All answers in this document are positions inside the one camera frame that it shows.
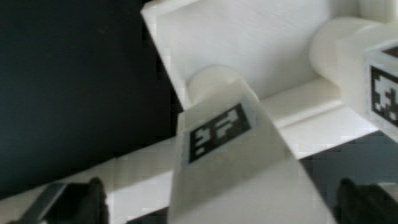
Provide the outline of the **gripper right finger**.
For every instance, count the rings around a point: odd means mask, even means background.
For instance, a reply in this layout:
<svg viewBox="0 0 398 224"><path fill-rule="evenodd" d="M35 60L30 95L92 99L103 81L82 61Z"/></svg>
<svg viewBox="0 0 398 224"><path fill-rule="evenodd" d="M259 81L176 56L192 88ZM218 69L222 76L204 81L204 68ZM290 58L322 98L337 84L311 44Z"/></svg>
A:
<svg viewBox="0 0 398 224"><path fill-rule="evenodd" d="M398 183L359 185L345 178L336 200L337 224L398 224Z"/></svg>

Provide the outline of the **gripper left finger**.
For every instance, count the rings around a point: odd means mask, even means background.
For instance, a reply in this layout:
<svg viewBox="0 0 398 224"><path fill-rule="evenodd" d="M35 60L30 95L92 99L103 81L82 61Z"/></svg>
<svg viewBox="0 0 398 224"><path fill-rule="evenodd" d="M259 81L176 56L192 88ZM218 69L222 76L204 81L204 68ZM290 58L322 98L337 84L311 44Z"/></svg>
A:
<svg viewBox="0 0 398 224"><path fill-rule="evenodd" d="M51 184L21 217L7 224L108 224L107 192L101 179Z"/></svg>

